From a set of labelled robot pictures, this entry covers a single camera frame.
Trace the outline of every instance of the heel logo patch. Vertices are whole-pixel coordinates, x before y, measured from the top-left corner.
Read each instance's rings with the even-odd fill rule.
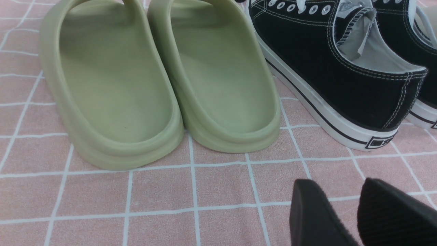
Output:
[[[366,149],[377,149],[388,145],[388,143],[393,140],[396,133],[390,137],[372,137],[367,143]]]

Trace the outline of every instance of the black stripe on sole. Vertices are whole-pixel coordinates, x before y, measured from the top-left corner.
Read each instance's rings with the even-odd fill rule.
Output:
[[[305,100],[312,106],[312,108],[319,114],[319,116],[332,128],[334,129],[336,132],[338,132],[341,136],[355,142],[355,143],[359,143],[359,144],[363,144],[367,146],[367,142],[355,139],[351,136],[346,135],[344,132],[340,131],[339,129],[337,129],[333,124],[331,124],[323,115],[322,113],[314,106],[314,104],[299,90],[299,88],[297,88],[288,78],[287,76],[285,76],[277,67],[275,67],[269,60],[267,60],[267,63],[272,66],[272,68],[274,68],[276,71],[278,71],[282,76],[284,76],[284,78],[286,80],[288,80],[288,82],[293,85],[293,87],[300,93],[300,95],[305,98]]]

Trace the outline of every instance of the sneaker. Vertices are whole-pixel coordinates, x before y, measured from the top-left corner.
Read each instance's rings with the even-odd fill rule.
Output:
[[[388,144],[410,112],[427,69],[384,43],[371,0],[250,0],[272,73],[343,145]]]
[[[373,0],[373,5],[387,45],[403,59],[429,69],[407,119],[437,129],[437,38],[427,15],[416,0]]]

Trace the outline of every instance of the white rubber sole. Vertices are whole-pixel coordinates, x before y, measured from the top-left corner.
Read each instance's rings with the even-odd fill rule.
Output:
[[[245,13],[252,23],[249,4],[248,1]],[[362,128],[342,117],[268,47],[256,30],[255,34],[273,75],[293,92],[317,123],[336,141],[352,149],[371,151],[387,145],[396,135],[398,128],[388,132],[374,131]]]
[[[417,100],[406,118],[423,129],[437,129],[437,109]]]

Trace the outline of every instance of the sneaker tongue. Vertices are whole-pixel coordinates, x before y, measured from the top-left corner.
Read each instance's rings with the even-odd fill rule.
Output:
[[[364,50],[372,24],[376,18],[373,8],[341,0],[335,22],[337,48],[350,60],[359,58]]]

